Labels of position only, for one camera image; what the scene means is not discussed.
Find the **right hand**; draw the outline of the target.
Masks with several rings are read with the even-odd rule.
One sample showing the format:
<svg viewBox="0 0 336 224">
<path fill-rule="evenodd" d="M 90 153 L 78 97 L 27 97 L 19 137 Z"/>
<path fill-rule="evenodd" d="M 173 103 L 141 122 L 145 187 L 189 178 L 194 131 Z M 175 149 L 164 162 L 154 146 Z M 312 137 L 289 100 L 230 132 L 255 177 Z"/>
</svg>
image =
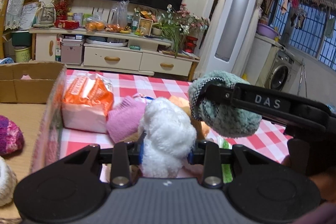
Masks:
<svg viewBox="0 0 336 224">
<path fill-rule="evenodd" d="M 309 224 L 309 223 L 328 223 L 335 224 L 335 157 L 324 160 L 328 166 L 332 167 L 330 172 L 323 172 L 310 176 L 310 180 L 318 187 L 321 198 L 326 200 L 322 205 L 313 211 L 303 215 L 293 223 Z"/>
</svg>

